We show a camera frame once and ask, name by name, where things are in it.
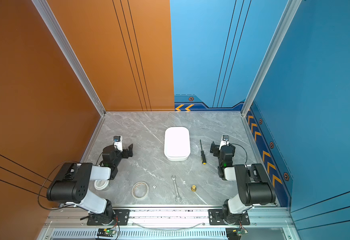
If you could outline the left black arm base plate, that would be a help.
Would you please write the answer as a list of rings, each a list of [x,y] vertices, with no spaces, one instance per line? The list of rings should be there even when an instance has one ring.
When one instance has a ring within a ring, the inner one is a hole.
[[[106,219],[104,217],[99,217],[98,215],[89,216],[87,219],[88,226],[127,226],[129,220],[130,210],[129,209],[116,209],[113,210],[113,218]]]

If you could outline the white tape roll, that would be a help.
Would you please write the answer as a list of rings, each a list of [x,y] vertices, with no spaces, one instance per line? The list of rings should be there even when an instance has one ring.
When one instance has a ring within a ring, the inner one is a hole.
[[[94,187],[98,191],[105,190],[109,185],[109,180],[95,180]]]

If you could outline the silver open-end wrench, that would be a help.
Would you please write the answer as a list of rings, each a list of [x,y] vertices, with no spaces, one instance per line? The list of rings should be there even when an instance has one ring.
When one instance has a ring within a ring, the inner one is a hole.
[[[175,175],[171,176],[171,179],[172,179],[173,185],[174,185],[174,190],[175,190],[175,193],[176,193],[176,202],[180,203],[182,201],[182,198],[181,198],[180,193],[179,193],[179,189],[178,189],[176,178],[177,177]]]

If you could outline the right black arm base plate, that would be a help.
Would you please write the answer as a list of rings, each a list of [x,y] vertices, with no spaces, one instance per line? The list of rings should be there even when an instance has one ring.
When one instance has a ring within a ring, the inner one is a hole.
[[[224,213],[222,209],[209,209],[208,214],[209,214],[210,225],[212,226],[217,226],[217,225],[249,226],[251,224],[248,213],[234,215],[234,217],[231,218],[230,220],[224,219]]]

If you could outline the right small circuit board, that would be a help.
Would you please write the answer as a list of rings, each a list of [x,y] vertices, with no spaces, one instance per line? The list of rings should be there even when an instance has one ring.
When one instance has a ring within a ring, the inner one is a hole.
[[[228,240],[240,240],[246,234],[248,234],[248,230],[245,228],[226,228]]]

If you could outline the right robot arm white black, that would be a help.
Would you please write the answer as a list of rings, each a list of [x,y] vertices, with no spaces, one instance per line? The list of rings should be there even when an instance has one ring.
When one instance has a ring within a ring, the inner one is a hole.
[[[228,225],[249,225],[248,211],[255,205],[267,205],[276,201],[276,192],[262,164],[235,165],[233,157],[236,147],[225,142],[211,144],[210,153],[218,158],[218,175],[224,181],[237,184],[237,194],[224,202],[222,219]]]

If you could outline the right aluminium corner post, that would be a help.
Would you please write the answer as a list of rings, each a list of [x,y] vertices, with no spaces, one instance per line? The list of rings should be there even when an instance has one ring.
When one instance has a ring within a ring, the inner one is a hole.
[[[257,93],[267,75],[267,72],[284,40],[284,37],[302,3],[302,0],[289,0],[277,25],[274,35],[270,41],[266,54],[262,60],[256,77],[251,85],[247,98],[241,110],[242,117],[245,117],[253,104]]]

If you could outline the left aluminium corner post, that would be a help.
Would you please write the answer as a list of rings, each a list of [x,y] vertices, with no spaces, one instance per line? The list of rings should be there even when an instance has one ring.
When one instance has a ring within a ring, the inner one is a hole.
[[[54,40],[58,44],[60,50],[68,61],[70,67],[74,71],[75,75],[79,79],[81,85],[86,91],[88,97],[92,101],[96,110],[101,117],[106,114],[105,107],[103,106],[99,96],[97,95],[92,83],[90,82],[83,66],[81,65],[78,57],[76,56],[71,44],[69,43],[63,29],[61,28],[57,18],[55,17],[51,7],[45,0],[32,0],[39,15],[42,17],[45,25],[52,34]]]

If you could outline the aluminium front rail frame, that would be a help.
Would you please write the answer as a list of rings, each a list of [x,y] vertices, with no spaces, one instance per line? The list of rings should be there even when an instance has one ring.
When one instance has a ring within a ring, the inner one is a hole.
[[[300,236],[286,208],[255,207],[248,212],[250,225],[210,225],[213,206],[127,206],[127,226],[88,226],[86,212],[67,208],[51,212],[39,240],[96,240],[99,228],[118,231],[116,240],[228,240],[226,228],[245,228],[241,240],[298,240]]]

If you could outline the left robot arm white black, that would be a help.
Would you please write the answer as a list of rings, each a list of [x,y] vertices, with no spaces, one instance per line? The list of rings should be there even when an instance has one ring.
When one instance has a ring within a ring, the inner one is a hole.
[[[119,150],[115,145],[103,149],[100,165],[92,163],[66,162],[46,192],[51,202],[68,204],[88,212],[86,217],[98,224],[116,225],[117,215],[112,203],[88,189],[90,181],[112,181],[118,173],[121,160],[133,156],[133,144]]]

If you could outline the clear tape roll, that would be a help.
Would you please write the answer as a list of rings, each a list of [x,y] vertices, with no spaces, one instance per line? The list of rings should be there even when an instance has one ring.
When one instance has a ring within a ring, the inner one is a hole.
[[[131,190],[132,196],[137,200],[143,200],[148,196],[149,186],[146,182],[137,182]]]

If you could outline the white plastic bin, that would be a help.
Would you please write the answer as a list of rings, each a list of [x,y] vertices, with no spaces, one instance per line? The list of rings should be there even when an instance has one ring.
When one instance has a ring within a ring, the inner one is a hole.
[[[181,162],[191,154],[190,132],[185,127],[170,127],[165,131],[164,155],[171,162]]]

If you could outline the black yellow screwdriver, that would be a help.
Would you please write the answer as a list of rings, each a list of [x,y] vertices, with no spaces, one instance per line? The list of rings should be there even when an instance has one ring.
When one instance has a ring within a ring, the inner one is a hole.
[[[203,145],[202,145],[202,141],[200,140],[200,146],[201,146],[201,159],[202,159],[202,164],[206,165],[207,164],[207,159],[206,159],[206,155],[203,149]]]

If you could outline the left green circuit board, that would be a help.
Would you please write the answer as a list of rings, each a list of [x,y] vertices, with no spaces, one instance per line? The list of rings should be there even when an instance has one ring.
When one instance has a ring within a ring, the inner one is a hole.
[[[97,240],[116,240],[118,231],[111,228],[99,228],[96,233]]]

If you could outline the aluminium corner post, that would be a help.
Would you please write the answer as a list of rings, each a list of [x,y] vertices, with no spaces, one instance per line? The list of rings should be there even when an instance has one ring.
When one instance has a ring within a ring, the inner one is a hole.
[[[270,41],[266,54],[262,60],[256,77],[251,85],[247,98],[241,110],[242,117],[245,117],[253,104],[257,93],[267,75],[267,72],[284,40],[284,37],[302,3],[302,0],[289,0],[277,25],[274,35]]]
[[[81,85],[86,91],[88,97],[92,101],[96,110],[101,117],[106,114],[105,107],[103,106],[99,96],[97,95],[92,83],[90,82],[83,66],[81,65],[78,57],[76,56],[71,44],[69,43],[63,29],[61,28],[57,18],[55,17],[51,7],[45,0],[32,0],[39,15],[42,17],[45,25],[52,34],[54,40],[58,44],[60,50],[68,61],[70,67],[74,71],[75,75],[79,79]]]

